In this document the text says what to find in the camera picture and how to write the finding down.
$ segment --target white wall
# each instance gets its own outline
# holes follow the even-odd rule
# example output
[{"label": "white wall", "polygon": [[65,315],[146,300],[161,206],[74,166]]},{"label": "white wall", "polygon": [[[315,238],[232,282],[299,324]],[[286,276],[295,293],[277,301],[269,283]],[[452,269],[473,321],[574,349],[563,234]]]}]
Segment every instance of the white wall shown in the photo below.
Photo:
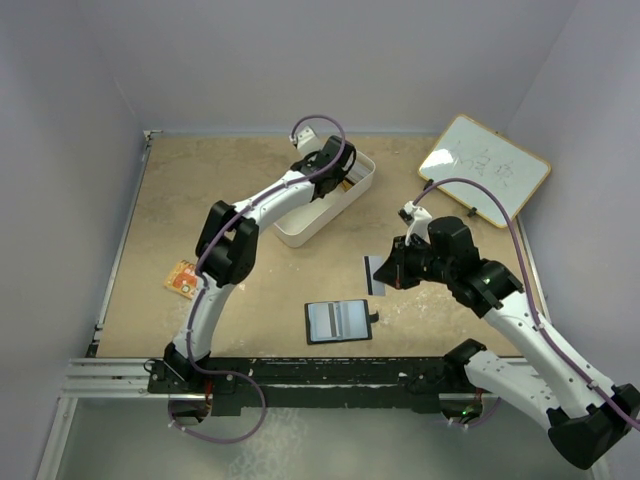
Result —
[{"label": "white wall", "polygon": [[[640,387],[640,3],[581,0],[509,124],[553,171],[524,215],[551,315],[618,383]],[[610,459],[638,478],[640,435]]]},{"label": "white wall", "polygon": [[33,478],[84,354],[142,129],[73,0],[0,5],[0,477]]},{"label": "white wall", "polygon": [[80,0],[147,129],[503,129],[577,0]]}]

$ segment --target whiteboard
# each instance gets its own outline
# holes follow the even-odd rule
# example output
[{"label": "whiteboard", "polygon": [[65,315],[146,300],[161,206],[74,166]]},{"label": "whiteboard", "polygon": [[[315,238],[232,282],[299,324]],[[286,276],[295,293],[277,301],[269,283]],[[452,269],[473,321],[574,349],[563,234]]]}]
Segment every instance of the whiteboard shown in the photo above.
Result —
[{"label": "whiteboard", "polygon": [[[440,136],[418,173],[434,182],[450,177],[474,180],[493,193],[513,220],[549,175],[545,160],[465,115],[454,118]],[[464,183],[439,187],[499,228],[507,226],[498,207],[482,191]]]}]

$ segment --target handwriting on whiteboard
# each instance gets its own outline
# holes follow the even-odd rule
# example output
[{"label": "handwriting on whiteboard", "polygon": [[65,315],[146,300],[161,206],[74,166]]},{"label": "handwriting on whiteboard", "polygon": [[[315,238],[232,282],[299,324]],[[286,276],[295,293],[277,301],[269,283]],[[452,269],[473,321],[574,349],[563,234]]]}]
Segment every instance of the handwriting on whiteboard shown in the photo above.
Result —
[{"label": "handwriting on whiteboard", "polygon": [[476,153],[461,152],[459,140],[449,152],[459,165],[473,174],[480,177],[494,176],[495,186],[501,189],[509,188],[510,180],[514,175],[513,160],[507,162],[495,160],[489,155],[488,148]]}]

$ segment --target whiteboard wooden frame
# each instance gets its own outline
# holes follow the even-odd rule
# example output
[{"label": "whiteboard wooden frame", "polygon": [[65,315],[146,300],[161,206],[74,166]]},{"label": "whiteboard wooden frame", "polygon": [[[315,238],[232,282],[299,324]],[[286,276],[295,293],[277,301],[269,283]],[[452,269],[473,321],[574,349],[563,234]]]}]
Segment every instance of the whiteboard wooden frame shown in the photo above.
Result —
[{"label": "whiteboard wooden frame", "polygon": [[[442,141],[442,139],[444,138],[444,136],[449,132],[449,130],[451,129],[452,125],[454,124],[454,122],[458,119],[458,118],[464,118],[466,120],[468,120],[469,122],[473,123],[474,125],[486,130],[487,132],[489,132],[490,134],[494,135],[495,137],[499,138],[500,140],[503,140],[507,143],[509,143],[510,145],[512,145],[513,147],[523,151],[524,153],[526,153],[527,155],[530,155],[531,157],[535,158],[536,160],[538,160],[539,162],[543,163],[544,165],[547,166],[547,172],[543,175],[543,177],[540,179],[540,181],[535,185],[535,187],[533,188],[533,190],[531,190],[531,192],[529,193],[529,195],[527,195],[527,197],[525,198],[525,200],[522,202],[522,204],[520,204],[520,206],[516,209],[516,211],[512,214],[511,216],[511,220],[514,220],[516,218],[516,216],[518,215],[518,213],[520,213],[520,210],[522,210],[522,207],[524,207],[526,205],[526,203],[529,201],[529,199],[533,196],[533,194],[536,192],[536,190],[538,190],[538,188],[540,187],[540,185],[542,184],[542,182],[544,182],[544,180],[549,176],[549,173],[551,173],[551,164],[546,161],[545,159],[539,157],[538,155],[536,155],[535,153],[531,152],[530,150],[512,142],[511,140],[509,140],[508,138],[504,137],[503,135],[501,135],[499,132],[495,131],[495,130],[491,130],[490,128],[486,127],[485,125],[481,124],[480,122],[474,120],[473,118],[469,117],[468,115],[465,115],[464,113],[458,114],[456,115],[453,120],[451,120],[451,122],[449,123],[449,125],[447,125],[447,128],[442,132],[442,134],[438,137],[438,140],[436,140],[436,142],[433,145],[433,148],[429,151],[429,153],[427,154],[427,156],[425,157],[424,161],[420,164],[420,166],[418,167],[418,175],[420,175],[422,178],[424,178],[425,180],[432,180],[431,178],[427,177],[426,175],[424,175],[421,171],[422,165],[424,165],[424,162],[427,160],[427,158],[429,158],[429,155],[431,155],[433,153],[433,151],[438,147],[438,145],[440,144],[440,142]],[[462,199],[458,198],[457,196],[455,196],[453,193],[451,193],[449,190],[447,190],[446,185],[440,186],[438,187],[439,190],[441,190],[442,192],[446,193],[447,195],[449,195],[451,198],[453,198],[454,200],[456,200],[457,202],[461,203],[462,205],[464,205],[466,208],[468,208],[469,210],[471,210],[472,208],[474,208],[472,205],[469,205],[468,203],[466,203],[465,201],[463,201]],[[487,222],[489,222],[490,224],[492,224],[493,226],[497,227],[497,228],[506,228],[506,223],[505,225],[499,225],[496,222],[494,222],[491,218],[489,218],[487,215],[484,215],[482,212],[480,212],[479,210],[476,211],[476,214],[482,218],[484,218]]]}]

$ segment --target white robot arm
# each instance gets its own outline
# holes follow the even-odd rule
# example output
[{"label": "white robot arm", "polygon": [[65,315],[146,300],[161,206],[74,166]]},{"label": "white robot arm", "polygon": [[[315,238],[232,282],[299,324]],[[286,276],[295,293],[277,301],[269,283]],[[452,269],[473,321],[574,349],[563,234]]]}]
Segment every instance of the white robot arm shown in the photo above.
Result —
[{"label": "white robot arm", "polygon": [[[396,289],[412,288],[421,281],[446,284],[458,303],[515,345],[534,371],[511,366],[474,340],[456,347],[445,359],[457,366],[464,380],[495,393],[540,424],[573,465],[591,467],[631,428],[603,395],[635,419],[640,410],[638,390],[630,384],[614,385],[543,315],[536,311],[534,316],[522,284],[501,263],[481,259],[469,228],[459,218],[433,220],[412,202],[399,214],[409,232],[394,239],[391,255],[373,278]],[[569,362],[588,372],[591,383]]]},{"label": "white robot arm", "polygon": [[[193,375],[192,360],[198,363],[208,358],[222,309],[254,266],[259,235],[290,211],[324,197],[348,177],[356,150],[347,141],[341,149],[341,142],[331,136],[323,145],[307,127],[294,142],[302,160],[282,178],[246,200],[213,205],[196,246],[200,258],[196,294],[187,320],[164,354],[166,366],[180,379],[188,381]],[[226,232],[223,226],[234,218],[237,220]],[[223,230],[224,237],[213,242]],[[209,248],[211,243],[215,243],[213,248]]]}]

